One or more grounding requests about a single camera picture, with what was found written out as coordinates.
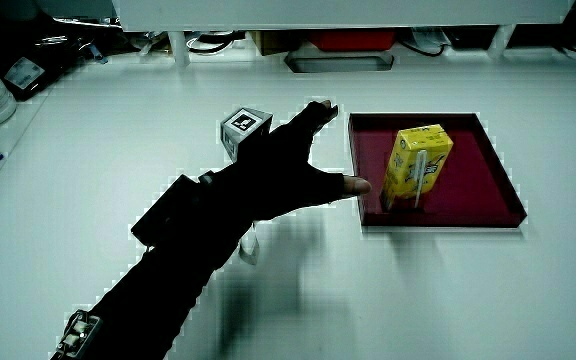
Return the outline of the person's right hand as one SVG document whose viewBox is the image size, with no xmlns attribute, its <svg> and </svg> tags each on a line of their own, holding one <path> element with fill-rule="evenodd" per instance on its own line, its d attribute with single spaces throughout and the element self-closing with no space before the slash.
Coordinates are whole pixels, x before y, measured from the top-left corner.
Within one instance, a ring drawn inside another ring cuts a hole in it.
<svg viewBox="0 0 576 360">
<path fill-rule="evenodd" d="M 320 170 L 308 162 L 315 135 L 337 117 L 330 101 L 312 101 L 288 123 L 241 152 L 215 174 L 217 203 L 249 220 L 271 220 L 305 207 L 366 195 L 361 177 Z"/>
</svg>

